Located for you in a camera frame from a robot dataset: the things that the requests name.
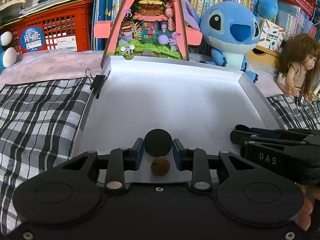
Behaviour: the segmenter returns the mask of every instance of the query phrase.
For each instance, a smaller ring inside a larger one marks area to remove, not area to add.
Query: blue plush toy
[[[247,7],[233,0],[217,3],[200,18],[188,0],[183,3],[185,21],[203,34],[204,40],[213,48],[213,61],[208,64],[244,71],[256,82],[258,75],[246,71],[246,53],[259,42],[259,17]]]
[[[275,18],[278,14],[278,3],[275,0],[261,0],[258,4],[258,14],[267,20]]]
[[[4,68],[10,67],[17,60],[17,52],[14,48],[8,48],[6,51],[2,49],[2,46],[9,45],[11,40],[11,32],[5,32],[0,35],[0,71]]]

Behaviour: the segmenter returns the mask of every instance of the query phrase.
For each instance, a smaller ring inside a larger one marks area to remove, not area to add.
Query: plaid cloth
[[[90,94],[88,78],[5,85],[0,92],[1,231],[19,224],[14,189],[64,161]]]
[[[304,97],[294,102],[288,95],[267,98],[286,129],[320,129],[320,100],[309,104]]]

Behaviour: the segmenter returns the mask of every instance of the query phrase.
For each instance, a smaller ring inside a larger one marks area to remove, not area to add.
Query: doll hair
[[[307,71],[305,82],[301,88],[302,95],[308,95],[310,93],[312,83],[319,73],[320,52],[318,43],[305,33],[290,37],[279,56],[279,63],[277,66],[278,72],[282,72],[286,75],[289,71],[291,62],[303,64],[308,55],[316,57],[317,60],[314,68]]]

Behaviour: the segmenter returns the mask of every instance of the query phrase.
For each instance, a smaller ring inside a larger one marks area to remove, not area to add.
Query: white tray
[[[78,131],[72,157],[88,150],[103,155],[132,147],[137,138],[156,128],[179,138],[186,148],[201,148],[212,155],[220,150],[238,153],[239,147],[229,138],[235,125],[282,128],[267,100],[243,72],[137,56],[130,61],[113,56],[111,69],[100,98],[88,104],[90,111]],[[167,159],[169,173],[157,178],[150,170],[153,158],[145,153],[139,171],[125,172],[126,181],[191,179],[191,172],[176,169],[172,152]]]

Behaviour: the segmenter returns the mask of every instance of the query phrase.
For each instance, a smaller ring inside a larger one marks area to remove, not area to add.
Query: label sticker
[[[78,51],[76,36],[57,38],[56,49],[69,49],[73,51]]]
[[[38,27],[25,29],[20,36],[20,44],[26,51],[37,51],[44,45],[44,35]]]

